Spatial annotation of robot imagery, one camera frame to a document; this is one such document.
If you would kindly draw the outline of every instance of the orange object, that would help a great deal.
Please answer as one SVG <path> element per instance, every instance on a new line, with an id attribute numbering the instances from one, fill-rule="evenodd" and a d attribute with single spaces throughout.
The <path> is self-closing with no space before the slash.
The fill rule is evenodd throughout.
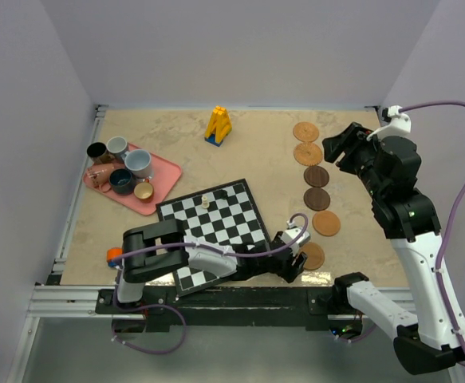
<path id="1" fill-rule="evenodd" d="M 116 263 L 112 262 L 112 259 L 122 255 L 122 249 L 120 247 L 112 247 L 106 252 L 106 262 L 108 266 L 115 267 Z"/>

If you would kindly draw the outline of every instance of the yellow toy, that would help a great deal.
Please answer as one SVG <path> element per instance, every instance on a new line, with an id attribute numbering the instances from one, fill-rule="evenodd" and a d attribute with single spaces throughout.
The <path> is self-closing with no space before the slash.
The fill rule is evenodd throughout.
<path id="1" fill-rule="evenodd" d="M 227 110 L 219 105 L 216 106 L 209 120 L 204 139 L 213 145 L 219 146 L 223 139 L 232 130 L 231 119 Z"/>

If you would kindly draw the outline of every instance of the blue base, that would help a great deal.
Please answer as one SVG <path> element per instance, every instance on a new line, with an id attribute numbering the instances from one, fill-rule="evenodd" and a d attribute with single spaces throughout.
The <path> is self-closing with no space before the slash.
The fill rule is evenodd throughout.
<path id="1" fill-rule="evenodd" d="M 220 143 L 218 144 L 218 143 L 215 141 L 215 138 L 216 138 L 216 135 L 211 134 L 211 135 L 209 136 L 209 138 L 204 137 L 203 139 L 204 139 L 205 141 L 207 141 L 208 143 L 213 144 L 214 146 L 218 146 L 218 147 L 219 147 L 221 144 L 223 144 L 223 141 L 225 140 L 225 139 L 223 139 L 222 142 L 220 142 Z"/>

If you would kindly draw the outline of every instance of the cable connector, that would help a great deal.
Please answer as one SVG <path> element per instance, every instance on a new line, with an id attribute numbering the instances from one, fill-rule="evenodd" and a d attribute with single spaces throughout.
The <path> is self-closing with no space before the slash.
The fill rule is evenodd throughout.
<path id="1" fill-rule="evenodd" d="M 390 123 L 370 133 L 367 136 L 367 141 L 370 141 L 374 136 L 380 140 L 388 136 L 407 136 L 411 132 L 411 120 L 406 113 L 399 112 L 401 108 L 399 105 L 390 106 L 386 113 Z"/>

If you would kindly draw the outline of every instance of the round wooden disc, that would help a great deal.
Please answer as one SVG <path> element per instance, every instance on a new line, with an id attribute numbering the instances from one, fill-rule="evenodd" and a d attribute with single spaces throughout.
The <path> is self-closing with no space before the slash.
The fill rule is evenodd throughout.
<path id="1" fill-rule="evenodd" d="M 303 195 L 305 205 L 315 211 L 326 210 L 331 202 L 329 194 L 321 188 L 310 188 Z"/>
<path id="2" fill-rule="evenodd" d="M 298 122 L 293 128 L 294 136 L 303 142 L 312 142 L 319 137 L 319 129 L 309 122 Z"/>
<path id="3" fill-rule="evenodd" d="M 322 150 L 312 142 L 302 142 L 294 148 L 294 158 L 301 165 L 317 165 L 322 161 Z"/>
<path id="4" fill-rule="evenodd" d="M 314 242 L 303 245 L 298 254 L 306 254 L 306 261 L 303 265 L 305 270 L 316 270 L 325 262 L 325 252 Z"/>
<path id="5" fill-rule="evenodd" d="M 322 188 L 329 182 L 329 174 L 326 169 L 320 166 L 310 166 L 303 173 L 303 177 L 308 185 Z"/>
<path id="6" fill-rule="evenodd" d="M 331 237 L 341 229 L 341 221 L 331 211 L 318 211 L 312 219 L 313 228 L 320 235 Z"/>

